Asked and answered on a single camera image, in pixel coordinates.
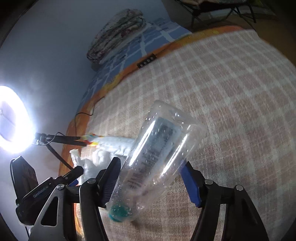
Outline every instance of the wall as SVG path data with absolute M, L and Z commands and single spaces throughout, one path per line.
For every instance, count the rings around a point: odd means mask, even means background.
M 161 0 L 39 0 L 14 26 L 0 49 L 0 85 L 24 101 L 38 132 L 66 132 L 94 75 L 86 52 L 103 25 L 118 11 L 137 8 L 147 20 L 168 18 Z M 62 145 L 53 144 L 58 152 Z M 21 153 L 39 183 L 56 177 L 59 161 L 46 147 Z M 0 149 L 0 212 L 18 240 L 27 240 L 15 214 L 9 161 Z

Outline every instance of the silver bolt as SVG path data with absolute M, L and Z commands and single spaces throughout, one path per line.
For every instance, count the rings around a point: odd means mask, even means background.
M 63 190 L 64 187 L 65 187 L 64 184 L 58 184 L 58 185 L 57 185 L 57 190 Z
M 211 179 L 206 179 L 205 184 L 212 185 L 214 182 Z
M 235 187 L 238 191 L 242 191 L 244 188 L 243 188 L 243 186 L 241 186 L 241 185 L 237 185 L 236 187 Z
M 88 184 L 94 184 L 96 182 L 96 179 L 95 178 L 91 178 L 91 179 L 88 179 L 87 180 L 87 183 Z

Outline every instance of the wooden floor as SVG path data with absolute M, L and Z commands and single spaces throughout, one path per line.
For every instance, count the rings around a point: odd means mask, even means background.
M 282 22 L 274 20 L 274 18 L 266 19 L 266 17 L 257 19 L 257 23 L 253 23 L 251 19 L 249 19 L 249 21 L 256 29 L 259 37 L 277 48 L 296 66 L 296 39 L 293 38 Z M 251 28 L 247 22 L 237 15 L 231 15 L 227 21 L 212 24 L 210 27 L 229 24 L 236 24 L 246 29 Z M 201 29 L 204 29 L 204 27 L 201 27 L 200 24 L 197 23 L 191 31 L 196 32 Z

